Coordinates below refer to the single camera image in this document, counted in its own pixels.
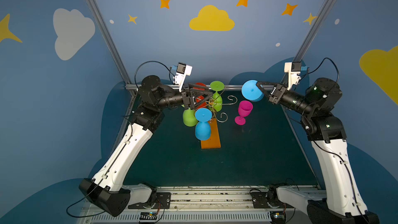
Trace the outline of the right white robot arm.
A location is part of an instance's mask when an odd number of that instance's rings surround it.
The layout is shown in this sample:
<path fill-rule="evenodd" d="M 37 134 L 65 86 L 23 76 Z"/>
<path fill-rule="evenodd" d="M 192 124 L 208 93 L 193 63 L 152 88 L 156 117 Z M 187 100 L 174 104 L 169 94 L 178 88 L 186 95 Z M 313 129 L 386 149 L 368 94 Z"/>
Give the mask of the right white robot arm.
<path fill-rule="evenodd" d="M 318 78 L 305 95 L 282 84 L 257 82 L 256 86 L 271 103 L 301 115 L 301 126 L 317 155 L 325 184 L 324 198 L 305 195 L 292 186 L 277 186 L 273 202 L 298 209 L 313 224 L 378 224 L 378 216 L 368 210 L 356 185 L 344 126 L 331 113 L 342 97 L 337 82 Z"/>

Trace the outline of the pink wine glass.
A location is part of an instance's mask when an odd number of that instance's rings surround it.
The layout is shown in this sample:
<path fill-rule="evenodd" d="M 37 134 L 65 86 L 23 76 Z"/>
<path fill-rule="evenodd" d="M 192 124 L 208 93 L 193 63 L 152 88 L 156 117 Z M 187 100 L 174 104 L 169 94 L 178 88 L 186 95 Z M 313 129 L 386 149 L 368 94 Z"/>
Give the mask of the pink wine glass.
<path fill-rule="evenodd" d="M 246 123 L 246 117 L 250 115 L 253 110 L 253 104 L 250 101 L 241 101 L 238 106 L 238 116 L 235 117 L 234 121 L 238 125 L 244 125 Z"/>

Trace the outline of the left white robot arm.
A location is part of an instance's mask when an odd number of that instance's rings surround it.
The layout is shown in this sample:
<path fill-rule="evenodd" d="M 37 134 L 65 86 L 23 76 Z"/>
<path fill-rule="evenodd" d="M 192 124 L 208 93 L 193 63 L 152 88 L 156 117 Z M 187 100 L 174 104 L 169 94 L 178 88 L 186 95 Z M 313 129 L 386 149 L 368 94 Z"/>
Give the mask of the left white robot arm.
<path fill-rule="evenodd" d="M 92 178 L 84 178 L 79 185 L 90 203 L 113 217 L 120 215 L 129 203 L 131 192 L 122 187 L 124 179 L 143 146 L 160 126 L 163 110 L 181 105 L 195 110 L 213 96 L 208 87 L 195 84 L 176 91 L 162 84 L 155 75 L 143 79 L 138 94 L 141 104 L 116 150 Z"/>

